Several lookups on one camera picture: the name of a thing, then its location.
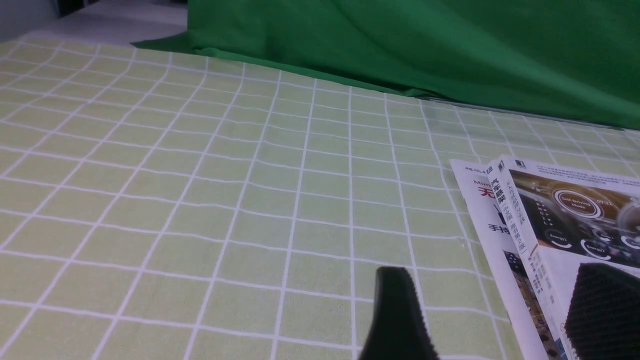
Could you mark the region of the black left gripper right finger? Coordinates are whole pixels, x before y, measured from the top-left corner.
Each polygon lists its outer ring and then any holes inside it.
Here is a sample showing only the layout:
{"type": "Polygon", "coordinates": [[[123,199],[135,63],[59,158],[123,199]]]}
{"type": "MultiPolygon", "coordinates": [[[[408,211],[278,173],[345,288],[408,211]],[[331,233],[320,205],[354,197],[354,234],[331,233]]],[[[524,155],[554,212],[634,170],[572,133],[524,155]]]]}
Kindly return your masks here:
{"type": "Polygon", "coordinates": [[[583,263],[565,323],[581,360],[640,358],[640,281],[603,263],[583,263]]]}

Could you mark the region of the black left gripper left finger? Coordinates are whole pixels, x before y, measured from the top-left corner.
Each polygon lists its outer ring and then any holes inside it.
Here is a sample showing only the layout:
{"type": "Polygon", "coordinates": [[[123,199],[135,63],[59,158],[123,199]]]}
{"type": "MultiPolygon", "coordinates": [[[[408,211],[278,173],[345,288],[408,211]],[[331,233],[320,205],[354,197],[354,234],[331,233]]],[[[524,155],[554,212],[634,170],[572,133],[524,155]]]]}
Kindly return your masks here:
{"type": "Polygon", "coordinates": [[[415,284],[406,268],[375,272],[372,323],[360,360],[438,360],[428,335],[415,284]]]}

